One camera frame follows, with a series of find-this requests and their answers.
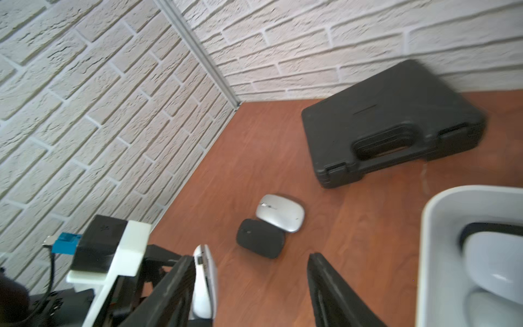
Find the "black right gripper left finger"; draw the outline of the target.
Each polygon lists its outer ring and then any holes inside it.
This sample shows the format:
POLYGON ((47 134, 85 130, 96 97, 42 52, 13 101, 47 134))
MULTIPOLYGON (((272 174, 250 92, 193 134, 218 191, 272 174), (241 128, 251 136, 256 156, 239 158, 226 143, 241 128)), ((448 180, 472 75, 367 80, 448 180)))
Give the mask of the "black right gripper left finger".
POLYGON ((196 280, 194 257, 183 256, 121 326, 182 326, 189 312, 196 280))

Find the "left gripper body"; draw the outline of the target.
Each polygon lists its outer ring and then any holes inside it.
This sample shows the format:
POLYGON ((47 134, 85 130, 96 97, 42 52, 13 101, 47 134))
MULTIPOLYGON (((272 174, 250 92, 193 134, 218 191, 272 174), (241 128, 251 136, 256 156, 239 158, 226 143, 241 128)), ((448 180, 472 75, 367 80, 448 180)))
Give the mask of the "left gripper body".
MULTIPOLYGON (((181 256, 156 245, 147 247, 144 259, 134 277, 117 277, 102 305, 94 326, 118 326, 145 299, 144 285, 156 286, 166 275, 165 267, 173 267, 181 256)), ((29 326, 82 326, 95 300, 95 289, 83 291, 73 288, 30 297, 29 309, 36 311, 29 326)))

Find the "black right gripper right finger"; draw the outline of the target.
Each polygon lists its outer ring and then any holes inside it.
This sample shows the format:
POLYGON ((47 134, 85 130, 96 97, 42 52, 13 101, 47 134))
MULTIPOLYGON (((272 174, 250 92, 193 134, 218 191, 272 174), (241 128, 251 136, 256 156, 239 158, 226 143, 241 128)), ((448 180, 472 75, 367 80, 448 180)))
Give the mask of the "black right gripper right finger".
POLYGON ((312 253, 307 279, 316 326, 384 326, 321 253, 312 253))

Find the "white mouse small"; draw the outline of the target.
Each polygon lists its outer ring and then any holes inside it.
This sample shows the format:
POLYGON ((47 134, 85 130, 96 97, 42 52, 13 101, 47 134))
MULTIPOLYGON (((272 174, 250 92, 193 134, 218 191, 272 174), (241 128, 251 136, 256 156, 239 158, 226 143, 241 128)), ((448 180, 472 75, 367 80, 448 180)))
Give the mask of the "white mouse small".
POLYGON ((485 291, 468 295, 466 313, 469 326, 522 326, 522 305, 485 291))

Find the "black rounded wireless mouse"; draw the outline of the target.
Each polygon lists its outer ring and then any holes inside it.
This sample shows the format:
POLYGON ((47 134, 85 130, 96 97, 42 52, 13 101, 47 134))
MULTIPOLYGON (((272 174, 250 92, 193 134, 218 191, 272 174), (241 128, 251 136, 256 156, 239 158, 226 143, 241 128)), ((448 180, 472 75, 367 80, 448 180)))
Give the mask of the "black rounded wireless mouse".
POLYGON ((474 222, 467 224, 461 231, 458 238, 460 251, 464 248, 465 241, 473 234, 479 232, 497 232, 502 234, 509 234, 515 236, 522 236, 522 226, 508 223, 494 223, 494 222, 474 222))

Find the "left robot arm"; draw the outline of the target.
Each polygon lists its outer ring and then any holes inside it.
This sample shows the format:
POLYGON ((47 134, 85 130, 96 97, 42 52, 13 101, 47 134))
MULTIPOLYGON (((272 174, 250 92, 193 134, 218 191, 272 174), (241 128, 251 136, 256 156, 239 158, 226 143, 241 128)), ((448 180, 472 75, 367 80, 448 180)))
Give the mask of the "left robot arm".
MULTIPOLYGON (((95 326, 187 326, 196 269, 191 256, 149 245, 132 277, 117 277, 95 314, 95 326)), ((95 307, 95 291, 47 290, 30 296, 1 276, 2 326, 81 326, 95 307)))

